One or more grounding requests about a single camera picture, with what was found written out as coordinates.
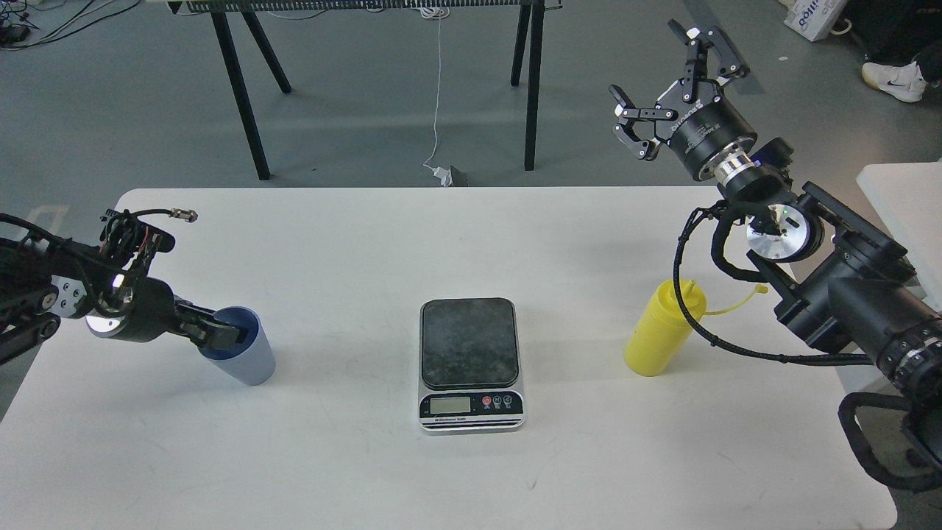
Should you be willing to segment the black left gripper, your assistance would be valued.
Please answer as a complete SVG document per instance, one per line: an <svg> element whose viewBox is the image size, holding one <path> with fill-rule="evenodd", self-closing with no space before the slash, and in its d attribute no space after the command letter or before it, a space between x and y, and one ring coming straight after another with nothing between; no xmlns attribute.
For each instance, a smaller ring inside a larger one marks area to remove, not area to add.
<svg viewBox="0 0 942 530"><path fill-rule="evenodd" d="M247 329L222 322L214 311L192 304L177 304L169 284L146 278L138 283L131 308L121 317L90 315L87 328L102 339L150 342L169 333L184 336L211 360L235 358L247 338Z"/></svg>

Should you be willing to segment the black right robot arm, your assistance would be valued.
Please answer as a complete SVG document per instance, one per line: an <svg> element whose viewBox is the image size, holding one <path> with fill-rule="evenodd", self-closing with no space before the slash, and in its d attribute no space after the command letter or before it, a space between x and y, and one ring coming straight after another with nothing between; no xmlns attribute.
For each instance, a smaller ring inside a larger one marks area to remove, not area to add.
<svg viewBox="0 0 942 530"><path fill-rule="evenodd" d="M670 30L685 44L685 71L651 108L636 107L621 87L613 134L639 160L666 146L699 182L712 180L720 201L687 218L674 254L668 301L684 328L713 347L747 358L804 366L874 366L898 395L851 392L838 419L865 473L891 489L940 487L940 315L906 289L915 276L906 249L819 185L792 191L792 148L774 138L756 148L757 134L724 94L749 67L717 26ZM730 278L769 285L780 296L777 321L813 350L783 356L751 351L714 335L685 301L680 266L696 226L715 220L710 256ZM861 407L904 413L909 463L926 472L899 476L875 456L857 423Z"/></svg>

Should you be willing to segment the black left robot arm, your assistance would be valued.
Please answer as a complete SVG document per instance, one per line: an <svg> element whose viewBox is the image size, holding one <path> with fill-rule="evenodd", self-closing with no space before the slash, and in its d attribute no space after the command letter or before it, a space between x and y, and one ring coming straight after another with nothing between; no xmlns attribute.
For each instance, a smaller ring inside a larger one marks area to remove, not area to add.
<svg viewBox="0 0 942 530"><path fill-rule="evenodd" d="M178 297L152 278L155 256L175 248L171 233L144 217L165 215L189 224L193 209L108 209L97 245L63 238L13 215L5 225L24 229L18 239L2 239L2 362L42 345L58 332L62 319L98 318L90 329L100 338L150 342L163 334L184 336L231 358L255 332L248 323L229 323L215 310Z"/></svg>

